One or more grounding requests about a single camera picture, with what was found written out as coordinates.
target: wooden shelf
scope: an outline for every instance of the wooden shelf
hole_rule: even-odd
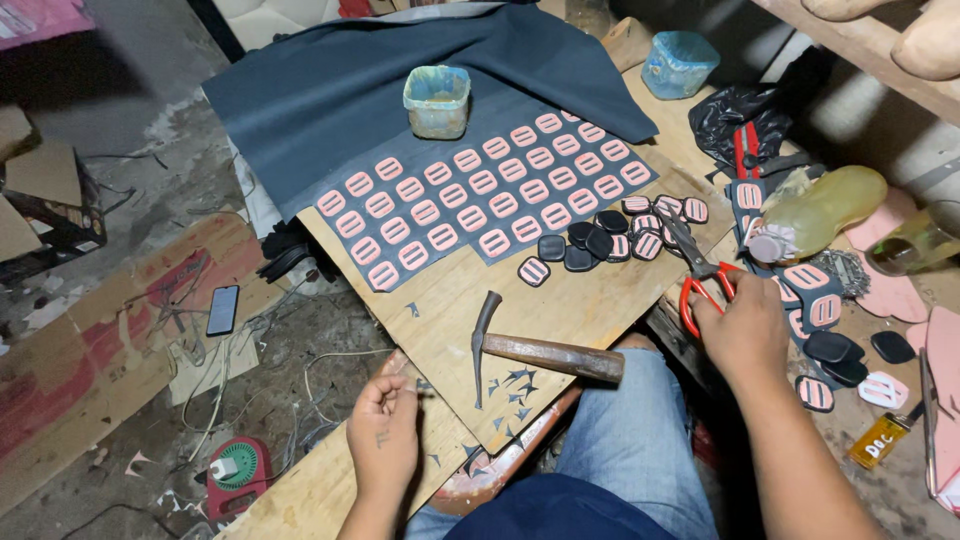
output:
[[[866,15],[849,22],[829,22],[808,12],[800,0],[754,0],[766,11],[822,43],[879,81],[960,126],[960,79],[934,83],[918,79],[890,60],[900,33]]]

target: leg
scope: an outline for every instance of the leg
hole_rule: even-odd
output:
[[[425,504],[407,522],[403,540],[441,540],[461,519]]]
[[[677,378],[645,337],[617,347],[627,358],[623,381],[584,391],[557,472],[613,492],[680,540],[716,538]]]

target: hand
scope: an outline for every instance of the hand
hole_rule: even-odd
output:
[[[418,401],[406,377],[377,377],[364,387],[347,420],[357,501],[399,507],[417,469]]]
[[[780,287],[742,270],[727,278],[736,295],[721,314],[707,298],[690,295],[704,346],[731,389],[786,381],[789,344]]]

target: smartphone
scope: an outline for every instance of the smartphone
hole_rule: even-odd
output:
[[[240,285],[213,289],[210,302],[210,318],[206,322],[206,336],[214,337],[233,332],[233,317],[237,312],[237,296]]]

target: blue plastic tub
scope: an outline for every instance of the blue plastic tub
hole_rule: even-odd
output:
[[[695,32],[660,32],[653,41],[640,77],[660,99],[692,96],[720,63],[720,55]]]
[[[403,87],[403,107],[410,129],[423,138],[452,139],[467,128],[470,76],[460,67],[422,65]]]

